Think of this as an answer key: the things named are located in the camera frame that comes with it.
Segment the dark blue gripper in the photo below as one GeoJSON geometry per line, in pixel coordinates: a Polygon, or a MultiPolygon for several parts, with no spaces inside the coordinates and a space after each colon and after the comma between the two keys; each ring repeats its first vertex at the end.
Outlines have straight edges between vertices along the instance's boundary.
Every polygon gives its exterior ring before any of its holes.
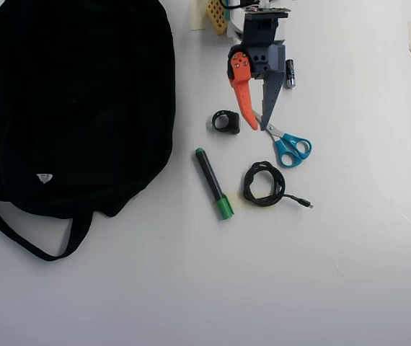
{"type": "Polygon", "coordinates": [[[270,122],[275,103],[286,77],[286,47],[277,40],[280,19],[287,14],[245,14],[244,29],[238,34],[240,43],[233,45],[228,54],[227,75],[237,98],[242,117],[252,129],[258,121],[252,109],[249,80],[264,79],[262,120],[265,130],[270,122]]]}

